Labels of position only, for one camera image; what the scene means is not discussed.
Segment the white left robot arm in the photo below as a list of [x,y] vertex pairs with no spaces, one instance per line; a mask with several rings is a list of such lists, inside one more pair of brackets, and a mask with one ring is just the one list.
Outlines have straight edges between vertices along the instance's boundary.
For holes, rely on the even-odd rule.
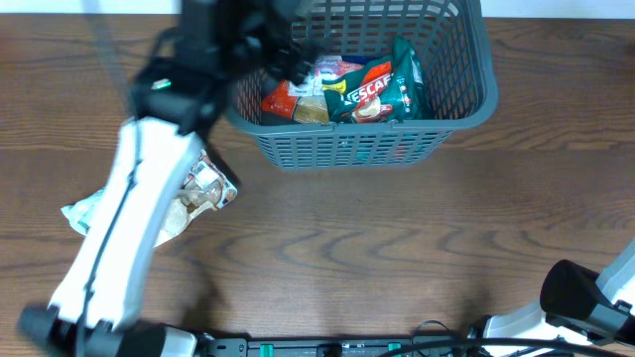
[[319,43],[295,41],[301,0],[184,0],[143,69],[128,79],[103,20],[90,24],[129,111],[93,222],[47,305],[29,304],[20,332],[51,356],[199,356],[204,335],[140,318],[160,230],[226,111],[234,83],[263,69],[301,83]]

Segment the green Nescafe coffee bag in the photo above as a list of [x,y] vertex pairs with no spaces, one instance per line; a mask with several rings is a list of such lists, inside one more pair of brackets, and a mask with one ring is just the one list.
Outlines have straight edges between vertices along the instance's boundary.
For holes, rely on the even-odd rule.
[[387,57],[321,84],[335,123],[404,122],[430,116],[422,66],[410,42],[401,37]]

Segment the brown patterned snack bag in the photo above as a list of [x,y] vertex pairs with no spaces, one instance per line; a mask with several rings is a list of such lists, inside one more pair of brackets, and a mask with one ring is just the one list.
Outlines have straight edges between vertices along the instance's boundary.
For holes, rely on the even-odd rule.
[[169,205],[155,246],[158,247],[182,234],[202,213],[217,211],[233,201],[238,190],[233,182],[202,149]]

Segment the pale green plastic pouch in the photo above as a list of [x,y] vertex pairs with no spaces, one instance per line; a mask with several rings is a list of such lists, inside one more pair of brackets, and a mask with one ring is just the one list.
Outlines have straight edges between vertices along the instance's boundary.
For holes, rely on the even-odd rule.
[[67,219],[70,227],[82,236],[86,236],[91,227],[91,222],[104,191],[105,188],[103,187],[89,197],[61,208],[61,213]]

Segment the multicolour tissue pack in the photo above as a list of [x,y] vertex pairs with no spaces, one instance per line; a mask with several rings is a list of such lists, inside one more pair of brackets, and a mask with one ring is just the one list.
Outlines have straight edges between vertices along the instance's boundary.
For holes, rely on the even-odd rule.
[[289,83],[288,94],[296,97],[323,95],[322,82],[335,80],[343,75],[363,68],[360,63],[345,61],[341,56],[324,56],[317,59],[313,71],[300,85]]

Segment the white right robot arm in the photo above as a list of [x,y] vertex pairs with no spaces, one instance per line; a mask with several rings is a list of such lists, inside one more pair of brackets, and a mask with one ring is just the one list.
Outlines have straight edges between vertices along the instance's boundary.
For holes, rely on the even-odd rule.
[[547,274],[540,298],[485,316],[470,338],[557,340],[581,346],[634,345],[634,244],[598,273],[570,260]]

